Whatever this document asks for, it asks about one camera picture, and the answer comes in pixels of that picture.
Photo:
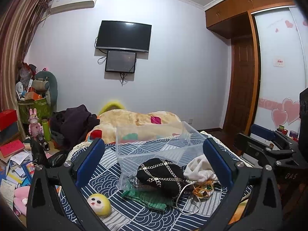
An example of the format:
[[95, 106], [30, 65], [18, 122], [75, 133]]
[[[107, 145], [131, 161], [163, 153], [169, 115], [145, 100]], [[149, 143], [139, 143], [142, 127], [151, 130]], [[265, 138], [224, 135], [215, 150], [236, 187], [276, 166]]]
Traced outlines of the dark purple clothing pile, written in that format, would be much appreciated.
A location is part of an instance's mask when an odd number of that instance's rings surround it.
[[96, 114], [85, 105], [55, 112], [50, 118], [52, 139], [62, 148], [71, 149], [86, 139], [88, 132], [99, 125]]

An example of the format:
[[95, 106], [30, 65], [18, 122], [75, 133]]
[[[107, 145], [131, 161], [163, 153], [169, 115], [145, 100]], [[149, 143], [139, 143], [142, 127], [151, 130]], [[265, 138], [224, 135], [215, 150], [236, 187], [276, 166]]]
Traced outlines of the white sliding wardrobe door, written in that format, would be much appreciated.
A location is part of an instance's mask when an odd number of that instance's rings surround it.
[[254, 123], [300, 129], [300, 93], [307, 88], [307, 20], [295, 7], [254, 14], [260, 52], [260, 89]]

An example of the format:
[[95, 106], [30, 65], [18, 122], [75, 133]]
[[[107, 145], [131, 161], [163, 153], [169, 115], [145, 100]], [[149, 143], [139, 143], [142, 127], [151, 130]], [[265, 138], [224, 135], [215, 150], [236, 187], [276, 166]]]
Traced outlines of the green knitted cloth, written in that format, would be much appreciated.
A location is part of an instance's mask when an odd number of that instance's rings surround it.
[[121, 197], [133, 200], [151, 210], [165, 211], [167, 207], [173, 207], [173, 200], [164, 197], [157, 191], [129, 189], [124, 191]]

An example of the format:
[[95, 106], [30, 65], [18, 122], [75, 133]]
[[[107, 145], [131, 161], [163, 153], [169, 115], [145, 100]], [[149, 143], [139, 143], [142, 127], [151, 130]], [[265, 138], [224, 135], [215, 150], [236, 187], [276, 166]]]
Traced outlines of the pink plush toy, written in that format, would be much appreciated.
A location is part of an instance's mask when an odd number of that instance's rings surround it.
[[24, 216], [27, 215], [29, 191], [30, 191], [30, 186], [23, 186], [14, 190], [14, 199], [13, 199], [14, 206]]

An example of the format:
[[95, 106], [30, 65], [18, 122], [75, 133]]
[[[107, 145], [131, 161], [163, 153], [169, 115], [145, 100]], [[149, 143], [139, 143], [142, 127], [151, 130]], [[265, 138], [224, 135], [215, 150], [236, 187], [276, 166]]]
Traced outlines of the green bottle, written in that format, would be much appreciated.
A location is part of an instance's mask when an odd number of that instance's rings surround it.
[[51, 140], [51, 132], [50, 132], [50, 127], [49, 127], [49, 122], [47, 119], [42, 119], [42, 128], [44, 132], [44, 138], [46, 141]]

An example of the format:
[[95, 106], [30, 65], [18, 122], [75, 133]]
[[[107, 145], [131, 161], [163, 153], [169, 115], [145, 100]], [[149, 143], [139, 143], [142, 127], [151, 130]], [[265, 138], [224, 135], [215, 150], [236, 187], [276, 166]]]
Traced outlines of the striped red curtain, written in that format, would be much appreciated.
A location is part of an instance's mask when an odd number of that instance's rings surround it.
[[17, 109], [18, 69], [50, 0], [1, 0], [1, 111]]

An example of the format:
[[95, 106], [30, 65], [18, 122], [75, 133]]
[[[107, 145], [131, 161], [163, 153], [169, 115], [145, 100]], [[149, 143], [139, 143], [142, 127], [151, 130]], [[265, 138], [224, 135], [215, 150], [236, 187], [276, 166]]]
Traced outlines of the beige fleece blanket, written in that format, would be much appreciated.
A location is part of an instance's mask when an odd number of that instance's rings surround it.
[[105, 144], [116, 141], [116, 128], [125, 126], [160, 125], [180, 122], [180, 118], [166, 111], [151, 112], [148, 114], [135, 113], [124, 109], [114, 109], [102, 113], [98, 117], [100, 123], [87, 135], [87, 139], [94, 132], [94, 138], [101, 138]]

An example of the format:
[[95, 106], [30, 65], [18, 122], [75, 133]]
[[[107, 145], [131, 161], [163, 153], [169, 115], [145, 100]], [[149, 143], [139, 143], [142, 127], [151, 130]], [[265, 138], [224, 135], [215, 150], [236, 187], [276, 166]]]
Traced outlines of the clear plastic storage box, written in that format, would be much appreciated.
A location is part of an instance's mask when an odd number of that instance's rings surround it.
[[185, 167], [203, 154], [207, 138], [184, 121], [117, 127], [115, 153], [121, 169], [118, 189], [125, 189], [128, 179], [137, 175], [139, 165], [149, 159], [161, 158]]

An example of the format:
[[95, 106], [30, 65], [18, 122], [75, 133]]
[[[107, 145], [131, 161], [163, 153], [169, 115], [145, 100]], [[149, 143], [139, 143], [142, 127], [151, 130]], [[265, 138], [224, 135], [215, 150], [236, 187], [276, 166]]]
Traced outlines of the small wall monitor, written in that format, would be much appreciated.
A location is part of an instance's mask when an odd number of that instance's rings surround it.
[[133, 74], [135, 72], [136, 60], [136, 52], [110, 50], [106, 56], [105, 71]]

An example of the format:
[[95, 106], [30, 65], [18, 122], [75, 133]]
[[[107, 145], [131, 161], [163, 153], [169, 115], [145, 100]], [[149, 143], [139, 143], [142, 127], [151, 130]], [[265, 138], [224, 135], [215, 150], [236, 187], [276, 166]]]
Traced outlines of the red box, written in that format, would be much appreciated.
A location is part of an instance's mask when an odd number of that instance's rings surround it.
[[0, 131], [3, 131], [17, 121], [16, 110], [5, 110], [0, 112]]

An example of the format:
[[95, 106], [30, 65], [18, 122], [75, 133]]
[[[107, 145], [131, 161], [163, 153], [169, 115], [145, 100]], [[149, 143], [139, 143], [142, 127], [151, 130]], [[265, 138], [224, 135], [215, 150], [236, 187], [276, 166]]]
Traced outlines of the wooden overhead cabinet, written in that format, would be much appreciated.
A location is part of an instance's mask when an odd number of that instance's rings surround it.
[[250, 35], [249, 11], [294, 4], [293, 0], [224, 0], [205, 11], [206, 28], [226, 39]]

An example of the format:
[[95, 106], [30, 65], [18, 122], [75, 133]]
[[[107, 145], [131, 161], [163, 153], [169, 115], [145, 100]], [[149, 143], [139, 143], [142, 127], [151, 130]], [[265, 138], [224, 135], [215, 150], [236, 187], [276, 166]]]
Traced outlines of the white cloth bundle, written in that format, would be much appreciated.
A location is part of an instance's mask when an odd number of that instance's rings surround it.
[[207, 181], [219, 181], [213, 171], [213, 168], [211, 167], [211, 164], [204, 154], [192, 159], [189, 164], [187, 164], [183, 175], [187, 180], [194, 181], [199, 184]]

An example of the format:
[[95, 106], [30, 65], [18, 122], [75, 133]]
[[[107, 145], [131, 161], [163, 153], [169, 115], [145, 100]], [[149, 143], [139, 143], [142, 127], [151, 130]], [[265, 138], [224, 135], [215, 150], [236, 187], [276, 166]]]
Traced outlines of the black chain-pattern cloth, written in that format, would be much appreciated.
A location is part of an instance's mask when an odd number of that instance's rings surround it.
[[166, 198], [178, 197], [185, 186], [182, 169], [172, 161], [153, 158], [139, 165], [137, 179], [157, 189]]

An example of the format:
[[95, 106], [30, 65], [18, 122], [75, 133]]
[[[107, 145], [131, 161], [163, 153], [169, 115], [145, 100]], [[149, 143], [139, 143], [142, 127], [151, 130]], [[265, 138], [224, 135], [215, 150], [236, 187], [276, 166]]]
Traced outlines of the green storage box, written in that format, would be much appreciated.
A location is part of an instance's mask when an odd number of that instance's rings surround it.
[[40, 123], [42, 119], [49, 119], [52, 115], [52, 108], [50, 107], [50, 105], [48, 105], [46, 98], [42, 98], [39, 100], [19, 101], [18, 106], [21, 121], [23, 124], [29, 123], [28, 119], [30, 109], [37, 110], [37, 117], [39, 118]]

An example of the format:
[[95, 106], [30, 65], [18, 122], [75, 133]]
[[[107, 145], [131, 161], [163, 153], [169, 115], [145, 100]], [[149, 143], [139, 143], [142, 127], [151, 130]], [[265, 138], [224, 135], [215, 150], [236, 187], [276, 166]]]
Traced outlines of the pink rabbit figurine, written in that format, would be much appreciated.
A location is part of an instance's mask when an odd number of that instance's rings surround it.
[[44, 135], [43, 128], [37, 116], [37, 109], [29, 109], [29, 134], [34, 138], [38, 135]]

